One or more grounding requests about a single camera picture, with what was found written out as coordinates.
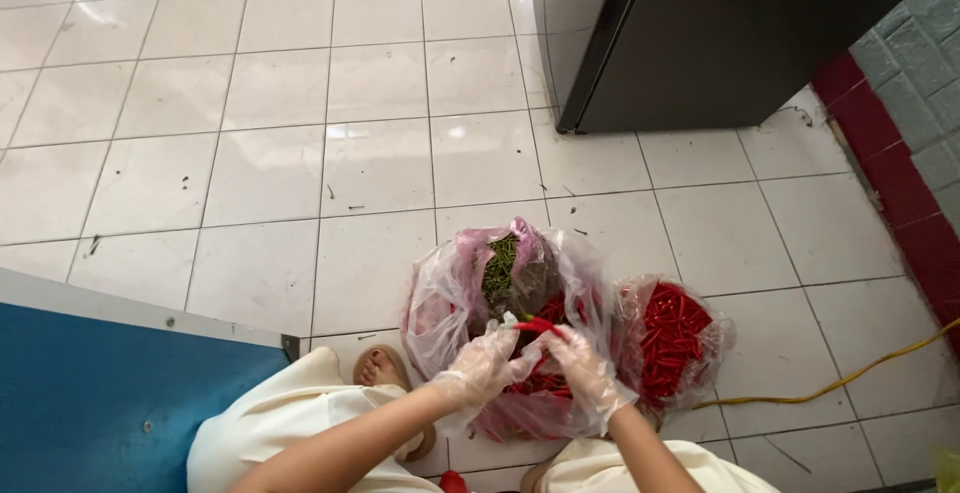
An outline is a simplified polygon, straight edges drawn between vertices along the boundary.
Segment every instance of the hand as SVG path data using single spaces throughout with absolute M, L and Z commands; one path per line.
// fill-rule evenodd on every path
M 614 364 L 594 352 L 590 341 L 570 326 L 556 328 L 562 338 L 545 331 L 528 347 L 544 345 L 550 349 L 563 368 L 573 398 L 587 414 L 606 424 L 617 409 L 637 400 L 637 394 L 617 381 Z
M 450 367 L 431 384 L 444 388 L 460 407 L 479 413 L 503 389 L 529 377 L 540 360 L 541 350 L 536 345 L 525 347 L 521 357 L 510 360 L 519 336 L 517 330 L 490 320 L 486 333 L 463 345 Z

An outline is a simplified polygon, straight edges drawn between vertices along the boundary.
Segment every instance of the blue panel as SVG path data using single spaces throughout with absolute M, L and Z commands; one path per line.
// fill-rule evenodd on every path
M 0 303 L 0 491 L 183 493 L 198 426 L 287 364 L 279 348 Z

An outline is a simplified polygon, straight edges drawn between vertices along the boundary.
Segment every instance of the gray brick wall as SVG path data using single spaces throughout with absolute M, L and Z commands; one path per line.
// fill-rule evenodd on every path
M 903 0 L 849 51 L 960 236 L 960 0 Z

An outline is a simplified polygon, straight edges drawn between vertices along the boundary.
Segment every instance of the foot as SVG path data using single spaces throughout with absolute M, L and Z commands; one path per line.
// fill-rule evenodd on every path
M 387 355 L 387 352 L 377 349 L 372 352 L 370 358 L 363 362 L 363 371 L 360 372 L 360 384 L 364 387 L 376 387 L 379 385 L 402 386 L 403 381 L 397 373 L 397 366 L 390 361 L 390 356 Z

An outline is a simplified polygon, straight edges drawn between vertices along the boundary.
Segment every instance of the red wall trim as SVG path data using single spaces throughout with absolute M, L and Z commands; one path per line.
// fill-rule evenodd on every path
M 827 113 L 879 195 L 882 216 L 930 307 L 946 325 L 960 317 L 960 240 L 910 160 L 910 149 L 849 52 L 813 79 Z M 960 329 L 949 335 L 960 357 Z

